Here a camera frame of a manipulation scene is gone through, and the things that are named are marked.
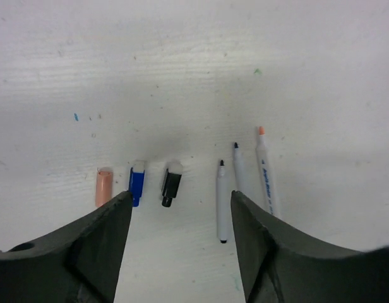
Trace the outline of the black marker cap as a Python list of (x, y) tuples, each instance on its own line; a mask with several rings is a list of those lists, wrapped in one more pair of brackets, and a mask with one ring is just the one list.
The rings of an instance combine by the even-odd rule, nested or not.
[(162, 206), (170, 207), (172, 200), (176, 198), (179, 189), (183, 165), (180, 162), (170, 162), (165, 170), (162, 186)]

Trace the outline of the black capped white marker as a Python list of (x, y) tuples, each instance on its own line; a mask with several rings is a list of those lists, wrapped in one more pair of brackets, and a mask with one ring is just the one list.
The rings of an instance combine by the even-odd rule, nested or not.
[(229, 238), (229, 180), (225, 169), (225, 162), (220, 160), (216, 178), (216, 219), (217, 237), (222, 244)]

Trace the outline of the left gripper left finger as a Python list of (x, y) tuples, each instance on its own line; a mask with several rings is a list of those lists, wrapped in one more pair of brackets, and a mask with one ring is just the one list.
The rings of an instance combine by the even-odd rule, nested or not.
[(0, 302), (113, 302), (133, 210), (123, 191), (42, 237), (0, 251)]

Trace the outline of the peach marker cap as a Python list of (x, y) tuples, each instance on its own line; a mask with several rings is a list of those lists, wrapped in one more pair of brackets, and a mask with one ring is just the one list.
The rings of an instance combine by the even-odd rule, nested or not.
[(101, 207), (112, 199), (113, 175), (113, 169), (110, 167), (98, 169), (95, 189), (96, 207)]

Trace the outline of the peach capped white marker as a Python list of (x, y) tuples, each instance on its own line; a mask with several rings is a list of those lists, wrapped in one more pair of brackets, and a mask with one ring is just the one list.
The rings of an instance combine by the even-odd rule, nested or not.
[(268, 156), (266, 133), (263, 126), (258, 127), (256, 156), (260, 171), (261, 186), (265, 198), (266, 210), (269, 214), (282, 218), (280, 213), (280, 200), (276, 191), (275, 178), (271, 161)]

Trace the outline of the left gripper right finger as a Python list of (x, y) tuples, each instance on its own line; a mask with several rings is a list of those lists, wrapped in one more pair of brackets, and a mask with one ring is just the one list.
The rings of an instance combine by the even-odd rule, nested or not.
[(389, 246), (359, 252), (327, 243), (239, 191), (231, 211), (246, 302), (389, 302)]

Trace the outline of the blue marker cap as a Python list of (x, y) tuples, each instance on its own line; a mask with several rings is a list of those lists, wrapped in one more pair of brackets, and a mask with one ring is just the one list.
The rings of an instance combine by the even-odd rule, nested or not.
[(138, 207), (143, 193), (145, 181), (145, 161), (137, 160), (133, 163), (129, 172), (128, 191), (133, 196), (133, 206)]

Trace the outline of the blue capped white marker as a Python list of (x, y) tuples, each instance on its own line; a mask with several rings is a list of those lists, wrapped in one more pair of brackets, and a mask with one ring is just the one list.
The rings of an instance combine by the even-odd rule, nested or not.
[(234, 162), (237, 188), (240, 192), (242, 192), (249, 199), (251, 199), (253, 197), (253, 192), (252, 192), (251, 183), (248, 178), (249, 175), (246, 170), (242, 152), (236, 141), (234, 142), (234, 148), (233, 148), (233, 162)]

